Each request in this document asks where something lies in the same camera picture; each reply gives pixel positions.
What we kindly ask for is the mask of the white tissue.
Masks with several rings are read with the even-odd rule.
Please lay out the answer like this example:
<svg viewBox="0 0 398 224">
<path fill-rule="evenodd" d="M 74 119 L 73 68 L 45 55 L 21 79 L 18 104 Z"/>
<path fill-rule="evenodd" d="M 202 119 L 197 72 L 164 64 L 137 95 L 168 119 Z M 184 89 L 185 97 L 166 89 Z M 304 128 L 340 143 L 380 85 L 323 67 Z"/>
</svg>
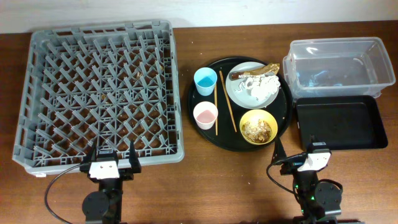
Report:
<svg viewBox="0 0 398 224">
<path fill-rule="evenodd" d="M 249 96 L 255 97 L 257 101 L 267 100 L 271 95 L 279 91 L 280 81 L 277 75 L 260 76 L 257 78 L 246 78 L 241 81 L 235 93 L 241 93 L 244 90 L 249 91 Z"/>
</svg>

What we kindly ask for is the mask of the yellow bowl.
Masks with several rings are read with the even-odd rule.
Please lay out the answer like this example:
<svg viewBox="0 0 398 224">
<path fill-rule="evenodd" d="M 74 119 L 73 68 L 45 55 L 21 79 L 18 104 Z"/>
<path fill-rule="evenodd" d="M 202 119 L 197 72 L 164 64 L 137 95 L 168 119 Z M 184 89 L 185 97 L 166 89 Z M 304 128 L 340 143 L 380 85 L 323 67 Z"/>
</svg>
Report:
<svg viewBox="0 0 398 224">
<path fill-rule="evenodd" d="M 246 123 L 247 121 L 257 121 L 259 119 L 265 120 L 270 125 L 270 127 L 272 129 L 272 135 L 271 135 L 270 139 L 267 142 L 265 142 L 265 143 L 254 143 L 254 142 L 251 142 L 249 139 L 244 137 L 243 134 L 242 134 L 242 126 L 243 126 L 244 123 Z M 277 136 L 278 124 L 277 124 L 276 119 L 273 117 L 273 115 L 271 115 L 270 112 L 268 112 L 268 111 L 265 111 L 265 110 L 249 110 L 240 119 L 239 129 L 240 129 L 240 132 L 241 132 L 243 138 L 248 143 L 253 144 L 253 145 L 265 145 L 265 144 L 270 143 Z"/>
</svg>

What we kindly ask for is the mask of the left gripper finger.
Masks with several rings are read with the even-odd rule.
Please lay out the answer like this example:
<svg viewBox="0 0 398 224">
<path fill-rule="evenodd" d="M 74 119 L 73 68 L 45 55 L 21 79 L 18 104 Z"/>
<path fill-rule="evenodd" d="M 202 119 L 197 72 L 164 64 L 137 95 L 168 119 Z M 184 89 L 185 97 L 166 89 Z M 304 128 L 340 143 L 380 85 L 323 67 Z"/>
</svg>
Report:
<svg viewBox="0 0 398 224">
<path fill-rule="evenodd" d="M 139 160 L 136 155 L 136 150 L 134 148 L 134 141 L 130 141 L 129 145 L 129 163 L 132 170 L 139 170 Z"/>
<path fill-rule="evenodd" d="M 88 151 L 88 154 L 83 158 L 84 164 L 89 164 L 96 160 L 96 144 L 93 143 L 91 149 Z"/>
</svg>

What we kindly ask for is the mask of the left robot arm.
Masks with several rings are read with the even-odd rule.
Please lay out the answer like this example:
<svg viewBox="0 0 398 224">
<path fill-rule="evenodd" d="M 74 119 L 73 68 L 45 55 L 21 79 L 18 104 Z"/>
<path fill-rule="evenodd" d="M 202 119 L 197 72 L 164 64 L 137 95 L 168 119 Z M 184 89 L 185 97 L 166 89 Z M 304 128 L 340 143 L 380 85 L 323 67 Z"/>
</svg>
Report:
<svg viewBox="0 0 398 224">
<path fill-rule="evenodd" d="M 98 184 L 98 190 L 88 194 L 82 203 L 86 223 L 120 223 L 123 200 L 123 182 L 134 179 L 141 172 L 134 143 L 129 149 L 129 167 L 119 168 L 116 151 L 98 152 L 93 146 L 81 162 L 80 171 Z"/>
</svg>

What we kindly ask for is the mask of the gold snack wrapper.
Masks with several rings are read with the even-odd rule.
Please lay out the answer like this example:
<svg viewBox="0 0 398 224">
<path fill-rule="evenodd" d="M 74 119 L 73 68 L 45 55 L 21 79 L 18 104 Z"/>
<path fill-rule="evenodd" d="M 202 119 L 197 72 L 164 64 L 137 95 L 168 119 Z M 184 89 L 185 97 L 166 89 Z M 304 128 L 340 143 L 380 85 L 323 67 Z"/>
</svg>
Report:
<svg viewBox="0 0 398 224">
<path fill-rule="evenodd" d="M 280 69 L 280 64 L 279 63 L 270 63 L 266 66 L 263 66 L 261 68 L 257 68 L 254 70 L 249 70 L 249 71 L 243 71 L 243 72 L 233 72 L 231 73 L 230 79 L 232 80 L 237 80 L 241 78 L 249 78 L 249 77 L 255 77 L 255 76 L 269 76 L 269 75 L 277 75 L 278 71 Z"/>
</svg>

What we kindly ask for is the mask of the pink plastic cup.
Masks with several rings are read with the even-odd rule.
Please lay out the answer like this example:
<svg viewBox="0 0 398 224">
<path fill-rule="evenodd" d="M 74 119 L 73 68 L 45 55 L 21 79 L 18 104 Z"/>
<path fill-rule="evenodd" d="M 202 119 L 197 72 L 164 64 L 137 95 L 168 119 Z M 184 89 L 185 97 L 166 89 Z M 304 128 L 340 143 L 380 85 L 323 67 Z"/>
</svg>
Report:
<svg viewBox="0 0 398 224">
<path fill-rule="evenodd" d="M 202 101 L 194 107 L 193 117 L 200 129 L 208 130 L 214 125 L 218 117 L 218 109 L 215 104 Z"/>
</svg>

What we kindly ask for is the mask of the blue plastic cup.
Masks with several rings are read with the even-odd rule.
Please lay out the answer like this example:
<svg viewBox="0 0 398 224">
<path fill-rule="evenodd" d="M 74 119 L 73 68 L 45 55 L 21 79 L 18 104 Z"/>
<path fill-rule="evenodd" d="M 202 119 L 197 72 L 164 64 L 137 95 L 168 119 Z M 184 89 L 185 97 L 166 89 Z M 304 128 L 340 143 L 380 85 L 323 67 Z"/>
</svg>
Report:
<svg viewBox="0 0 398 224">
<path fill-rule="evenodd" d="M 194 82 L 201 96 L 209 96 L 213 93 L 217 82 L 216 72 L 209 67 L 199 68 L 194 74 Z"/>
</svg>

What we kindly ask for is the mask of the food scraps and rice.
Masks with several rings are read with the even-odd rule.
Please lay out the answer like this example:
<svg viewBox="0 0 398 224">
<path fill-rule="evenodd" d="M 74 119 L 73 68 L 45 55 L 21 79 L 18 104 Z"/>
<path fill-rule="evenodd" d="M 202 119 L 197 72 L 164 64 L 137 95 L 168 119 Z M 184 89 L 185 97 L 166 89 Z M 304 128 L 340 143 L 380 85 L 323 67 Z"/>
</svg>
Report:
<svg viewBox="0 0 398 224">
<path fill-rule="evenodd" d="M 257 121 L 247 121 L 242 126 L 242 134 L 244 137 L 254 143 L 265 143 L 271 135 L 272 129 L 270 125 L 262 119 Z"/>
</svg>

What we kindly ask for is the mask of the grey round plate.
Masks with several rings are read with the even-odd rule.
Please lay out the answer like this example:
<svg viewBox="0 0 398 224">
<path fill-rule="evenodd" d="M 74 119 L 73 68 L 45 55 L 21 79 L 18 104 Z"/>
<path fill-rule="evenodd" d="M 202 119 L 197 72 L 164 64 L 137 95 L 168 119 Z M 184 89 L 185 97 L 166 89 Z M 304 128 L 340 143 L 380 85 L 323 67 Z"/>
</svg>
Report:
<svg viewBox="0 0 398 224">
<path fill-rule="evenodd" d="M 277 97 L 279 89 L 274 94 L 268 94 L 266 99 L 258 101 L 255 96 L 251 96 L 251 90 L 245 89 L 240 83 L 243 81 L 232 80 L 231 74 L 233 72 L 243 72 L 246 70 L 254 70 L 263 67 L 263 63 L 259 62 L 243 62 L 234 66 L 228 73 L 226 78 L 226 91 L 229 98 L 238 106 L 246 109 L 263 109 L 270 105 Z"/>
</svg>

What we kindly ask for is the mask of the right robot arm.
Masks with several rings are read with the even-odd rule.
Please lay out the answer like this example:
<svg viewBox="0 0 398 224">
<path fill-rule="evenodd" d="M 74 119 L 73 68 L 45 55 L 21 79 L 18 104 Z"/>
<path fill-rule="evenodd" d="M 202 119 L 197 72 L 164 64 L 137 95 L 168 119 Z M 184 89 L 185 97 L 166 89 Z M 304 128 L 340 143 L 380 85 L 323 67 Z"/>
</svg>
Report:
<svg viewBox="0 0 398 224">
<path fill-rule="evenodd" d="M 294 217 L 294 223 L 337 223 L 341 214 L 343 186 L 330 179 L 319 179 L 318 173 L 326 168 L 331 151 L 325 142 L 311 137 L 307 151 L 293 156 L 286 156 L 278 137 L 275 139 L 274 153 L 266 173 L 270 180 L 280 188 L 294 195 L 300 205 L 301 216 Z M 280 166 L 281 175 L 293 177 L 292 188 L 284 187 L 274 180 L 269 169 Z"/>
</svg>

